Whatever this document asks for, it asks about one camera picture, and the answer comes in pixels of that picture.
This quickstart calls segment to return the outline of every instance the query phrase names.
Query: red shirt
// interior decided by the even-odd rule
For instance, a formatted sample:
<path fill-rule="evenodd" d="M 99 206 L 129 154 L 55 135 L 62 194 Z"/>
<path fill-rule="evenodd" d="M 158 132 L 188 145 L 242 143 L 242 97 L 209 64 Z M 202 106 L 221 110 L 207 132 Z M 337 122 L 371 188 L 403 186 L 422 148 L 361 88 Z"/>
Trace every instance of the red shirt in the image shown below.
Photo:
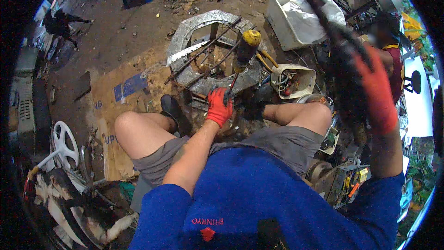
<path fill-rule="evenodd" d="M 401 97 L 402 91 L 404 89 L 404 63 L 401 59 L 401 52 L 399 48 L 383 48 L 382 50 L 388 51 L 393 57 L 393 74 L 389 77 L 390 88 L 392 90 L 393 102 L 396 104 Z"/>

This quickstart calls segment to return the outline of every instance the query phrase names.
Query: octagonal metal plate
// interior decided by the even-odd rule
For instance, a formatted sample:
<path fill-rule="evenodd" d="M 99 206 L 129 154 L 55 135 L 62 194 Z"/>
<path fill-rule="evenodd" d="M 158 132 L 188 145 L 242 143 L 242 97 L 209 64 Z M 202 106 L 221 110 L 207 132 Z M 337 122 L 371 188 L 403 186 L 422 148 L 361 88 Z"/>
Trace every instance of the octagonal metal plate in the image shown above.
<path fill-rule="evenodd" d="M 237 15 L 220 10 L 213 10 L 182 21 L 177 28 L 176 33 L 171 38 L 171 43 L 166 50 L 167 57 L 173 55 L 174 53 L 180 52 L 189 46 L 199 42 L 208 41 L 210 39 L 210 35 L 208 34 L 207 36 L 190 41 L 193 31 L 214 23 L 229 25 L 237 18 Z M 253 24 L 250 21 L 242 19 L 234 28 L 242 33 L 248 29 L 251 29 L 252 27 Z M 236 41 L 226 37 L 222 37 L 219 41 L 229 46 L 233 46 L 236 43 Z M 261 42 L 259 48 L 267 50 L 263 42 Z M 170 64 L 173 72 L 177 71 L 187 60 L 188 59 L 186 57 L 183 57 Z M 239 74 L 236 84 L 233 87 L 233 92 L 237 94 L 238 92 L 257 84 L 261 77 L 261 71 L 262 65 L 260 64 L 260 61 L 258 61 L 257 58 L 251 58 L 247 69 Z M 198 72 L 193 71 L 191 66 L 188 66 L 176 77 L 176 81 L 180 85 L 186 85 L 199 75 L 200 74 Z M 214 85 L 218 85 L 219 87 L 228 87 L 233 80 L 233 77 L 234 75 L 222 79 L 215 79 L 208 76 L 207 78 L 203 78 L 191 86 L 190 90 L 206 95 Z"/>

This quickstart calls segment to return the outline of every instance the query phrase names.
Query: red work glove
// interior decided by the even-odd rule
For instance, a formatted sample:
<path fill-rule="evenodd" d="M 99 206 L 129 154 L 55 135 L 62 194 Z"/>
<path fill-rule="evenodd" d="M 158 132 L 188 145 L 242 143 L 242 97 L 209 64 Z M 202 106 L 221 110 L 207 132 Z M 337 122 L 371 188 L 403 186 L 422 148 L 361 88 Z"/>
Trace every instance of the red work glove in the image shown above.
<path fill-rule="evenodd" d="M 233 100 L 230 95 L 225 96 L 225 91 L 227 91 L 226 88 L 219 87 L 208 93 L 207 120 L 215 121 L 221 128 L 233 113 Z"/>
<path fill-rule="evenodd" d="M 369 46 L 365 49 L 369 54 L 373 72 L 358 56 L 355 56 L 355 65 L 362 76 L 362 86 L 367 97 L 372 132 L 384 135 L 395 128 L 398 115 L 393 103 L 389 78 L 378 53 Z"/>

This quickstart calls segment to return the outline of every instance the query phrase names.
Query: dirt floor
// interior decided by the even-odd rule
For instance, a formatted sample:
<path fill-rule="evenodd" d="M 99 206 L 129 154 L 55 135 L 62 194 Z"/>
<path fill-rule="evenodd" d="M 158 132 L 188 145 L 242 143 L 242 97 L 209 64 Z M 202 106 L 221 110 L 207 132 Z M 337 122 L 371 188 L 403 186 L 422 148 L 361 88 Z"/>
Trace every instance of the dirt floor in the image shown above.
<path fill-rule="evenodd" d="M 168 33 L 176 29 L 181 21 L 192 17 L 195 7 L 201 14 L 213 9 L 220 9 L 250 20 L 261 32 L 270 55 L 277 63 L 302 65 L 293 52 L 283 52 L 269 22 L 264 18 L 269 0 L 197 0 L 190 9 L 171 9 L 169 0 L 153 0 L 151 3 L 130 9 L 123 8 L 122 0 L 69 0 L 62 6 L 65 12 L 94 20 L 92 25 L 73 23 L 78 33 L 73 38 L 79 44 L 79 51 L 74 52 L 70 42 L 63 42 L 58 53 L 58 62 L 53 62 L 47 78 L 47 93 L 51 86 L 57 87 L 55 104 L 50 105 L 53 122 L 62 120 L 72 130 L 77 146 L 88 138 L 89 133 L 97 128 L 94 102 L 91 93 L 78 101 L 72 101 L 70 93 L 75 88 L 76 80 L 86 71 L 90 72 L 91 85 L 101 85 L 97 80 L 107 73 L 125 66 L 140 66 L 150 69 L 153 105 L 159 109 L 159 100 L 163 93 L 171 90 L 171 84 L 163 85 L 169 75 L 166 64 L 166 49 L 169 45 Z M 316 69 L 310 49 L 298 53 Z M 103 161 L 93 161 L 95 179 L 103 177 Z"/>

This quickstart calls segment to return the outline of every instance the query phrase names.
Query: man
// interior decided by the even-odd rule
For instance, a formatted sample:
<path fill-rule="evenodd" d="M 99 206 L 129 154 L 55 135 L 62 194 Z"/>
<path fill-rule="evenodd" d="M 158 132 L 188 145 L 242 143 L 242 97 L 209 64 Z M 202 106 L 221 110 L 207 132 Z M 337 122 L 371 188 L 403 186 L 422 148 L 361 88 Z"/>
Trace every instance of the man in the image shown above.
<path fill-rule="evenodd" d="M 374 132 L 372 178 L 347 217 L 301 179 L 330 125 L 324 105 L 265 105 L 263 118 L 281 127 L 212 146 L 232 114 L 225 88 L 209 93 L 207 119 L 191 138 L 171 134 L 183 131 L 183 114 L 163 96 L 162 114 L 126 112 L 114 125 L 141 175 L 159 185 L 142 200 L 130 249 L 257 249 L 266 219 L 278 222 L 279 244 L 287 249 L 393 248 L 404 183 L 401 141 L 387 75 L 368 50 L 373 72 L 358 58 L 357 69 Z"/>
<path fill-rule="evenodd" d="M 387 71 L 393 102 L 396 104 L 404 89 L 404 63 L 399 48 L 399 22 L 388 12 L 380 11 L 372 26 L 375 36 L 375 47 Z"/>
<path fill-rule="evenodd" d="M 93 20 L 84 20 L 81 17 L 73 16 L 71 14 L 65 14 L 62 9 L 58 9 L 55 12 L 54 17 L 51 15 L 51 9 L 45 14 L 43 18 L 43 25 L 46 27 L 46 32 L 49 34 L 62 36 L 65 40 L 68 40 L 74 44 L 75 51 L 79 50 L 77 47 L 77 42 L 71 38 L 71 33 L 69 29 L 70 22 L 83 22 L 92 24 Z"/>

